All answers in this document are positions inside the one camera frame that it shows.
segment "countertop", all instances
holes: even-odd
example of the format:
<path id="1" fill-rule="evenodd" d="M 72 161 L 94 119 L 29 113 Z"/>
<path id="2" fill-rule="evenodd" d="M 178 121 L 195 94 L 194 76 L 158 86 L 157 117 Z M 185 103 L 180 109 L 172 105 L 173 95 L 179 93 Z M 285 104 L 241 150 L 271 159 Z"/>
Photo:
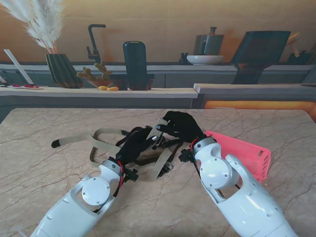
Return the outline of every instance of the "countertop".
<path id="1" fill-rule="evenodd" d="M 21 65 L 27 72 L 49 73 L 47 65 Z M 93 72 L 99 71 L 93 65 L 74 65 L 77 72 L 82 72 L 82 68 L 90 68 Z M 124 65 L 106 65 L 107 70 L 112 71 L 113 74 L 126 74 L 126 66 Z M 272 65 L 264 70 L 266 71 L 310 71 L 313 65 Z M 8 72 L 16 71 L 15 65 L 0 64 L 1 70 Z M 208 73 L 212 71 L 219 72 L 233 72 L 237 69 L 232 65 L 148 65 L 148 74 L 172 74 L 172 73 Z"/>
<path id="2" fill-rule="evenodd" d="M 0 96 L 103 97 L 103 98 L 197 98 L 193 88 L 152 88 L 151 90 L 104 91 L 97 88 L 66 89 L 44 87 L 42 90 L 0 87 Z"/>
<path id="3" fill-rule="evenodd" d="M 300 84 L 194 84 L 199 94 L 206 94 L 209 99 L 224 100 L 288 100 L 316 101 L 316 87 Z"/>
<path id="4" fill-rule="evenodd" d="M 90 165 L 91 145 L 52 149 L 53 140 L 101 127 L 130 130 L 154 125 L 167 110 L 15 109 L 0 125 L 0 236 L 31 231 Z M 301 237 L 316 233 L 316 124 L 303 111 L 185 110 L 212 130 L 272 152 L 262 183 Z M 121 137 L 107 135 L 107 142 Z M 152 165 L 137 168 L 140 177 Z M 114 206 L 88 237 L 237 237 L 200 184 L 191 163 L 180 163 L 155 182 L 127 182 Z"/>

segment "faucet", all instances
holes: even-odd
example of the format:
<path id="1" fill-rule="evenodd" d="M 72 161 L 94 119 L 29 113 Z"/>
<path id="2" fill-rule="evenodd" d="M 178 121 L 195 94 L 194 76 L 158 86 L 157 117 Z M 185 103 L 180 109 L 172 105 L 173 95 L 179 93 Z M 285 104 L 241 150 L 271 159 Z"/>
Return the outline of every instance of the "faucet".
<path id="1" fill-rule="evenodd" d="M 92 33 L 92 28 L 93 27 L 106 28 L 106 25 L 104 25 L 104 24 L 92 24 L 92 25 L 89 25 L 89 27 L 88 27 L 90 38 L 91 38 L 91 42 L 92 42 L 92 46 L 93 46 L 93 54 L 91 54 L 90 48 L 89 48 L 89 46 L 87 46 L 88 58 L 89 59 L 94 59 L 96 63 L 101 63 L 100 54 L 99 54 L 99 51 L 97 50 L 97 45 L 95 44 L 93 33 Z"/>

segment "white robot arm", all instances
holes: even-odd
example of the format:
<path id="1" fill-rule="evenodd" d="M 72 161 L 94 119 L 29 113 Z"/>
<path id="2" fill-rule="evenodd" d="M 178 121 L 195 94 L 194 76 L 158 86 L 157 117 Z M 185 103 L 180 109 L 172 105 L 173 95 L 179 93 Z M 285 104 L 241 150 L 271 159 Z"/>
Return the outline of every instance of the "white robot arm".
<path id="1" fill-rule="evenodd" d="M 234 230 L 242 237 L 297 237 L 281 208 L 234 156 L 221 157 L 221 146 L 208 137 L 196 142 L 193 155 L 200 160 L 201 183 Z M 242 187 L 225 199 L 217 190 Z"/>
<path id="2" fill-rule="evenodd" d="M 82 179 L 43 217 L 31 237 L 83 237 L 110 208 L 115 197 L 110 182 L 120 179 L 120 166 L 106 160 L 100 176 Z"/>

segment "gray kettle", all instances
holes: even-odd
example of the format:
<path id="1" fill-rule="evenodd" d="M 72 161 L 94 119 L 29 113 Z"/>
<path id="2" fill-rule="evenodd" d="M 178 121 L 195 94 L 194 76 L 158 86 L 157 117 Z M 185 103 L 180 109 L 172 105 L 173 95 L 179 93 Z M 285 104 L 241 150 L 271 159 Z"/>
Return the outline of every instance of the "gray kettle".
<path id="1" fill-rule="evenodd" d="M 217 27 L 212 26 L 211 32 L 208 35 L 198 35 L 196 37 L 196 44 L 193 55 L 219 55 L 221 50 L 224 35 L 215 34 Z M 203 42 L 206 42 L 204 52 L 201 52 Z"/>

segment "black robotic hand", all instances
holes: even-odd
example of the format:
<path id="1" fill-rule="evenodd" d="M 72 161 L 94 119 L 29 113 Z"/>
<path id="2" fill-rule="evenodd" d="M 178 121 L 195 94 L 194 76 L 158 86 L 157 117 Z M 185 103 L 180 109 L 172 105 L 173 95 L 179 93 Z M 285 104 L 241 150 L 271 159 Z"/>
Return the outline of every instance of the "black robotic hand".
<path id="1" fill-rule="evenodd" d="M 145 151 L 158 140 L 156 136 L 147 139 L 151 130 L 151 127 L 139 127 L 136 131 L 132 131 L 120 151 L 116 154 L 116 160 L 119 160 L 123 165 L 135 161 L 141 152 Z"/>
<path id="2" fill-rule="evenodd" d="M 180 138 L 184 142 L 191 143 L 203 136 L 197 122 L 188 113 L 168 111 L 163 119 L 168 122 L 168 125 L 159 124 L 156 126 L 157 130 Z"/>

